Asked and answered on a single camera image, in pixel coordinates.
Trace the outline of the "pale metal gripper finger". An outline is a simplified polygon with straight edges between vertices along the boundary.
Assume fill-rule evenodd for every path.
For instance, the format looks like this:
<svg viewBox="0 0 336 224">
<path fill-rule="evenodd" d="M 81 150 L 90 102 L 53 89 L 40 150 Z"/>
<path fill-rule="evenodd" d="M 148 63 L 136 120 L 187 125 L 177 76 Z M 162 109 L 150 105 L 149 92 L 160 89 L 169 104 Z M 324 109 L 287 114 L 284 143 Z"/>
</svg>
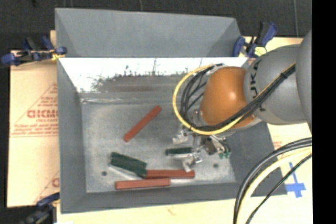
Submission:
<svg viewBox="0 0 336 224">
<path fill-rule="evenodd" d="M 200 154 L 192 153 L 182 160 L 182 167 L 186 172 L 190 172 L 195 165 L 201 162 L 202 158 L 200 157 Z"/>
<path fill-rule="evenodd" d="M 190 135 L 189 131 L 180 130 L 173 136 L 172 143 L 174 145 L 186 143 L 189 139 L 189 135 Z"/>
</svg>

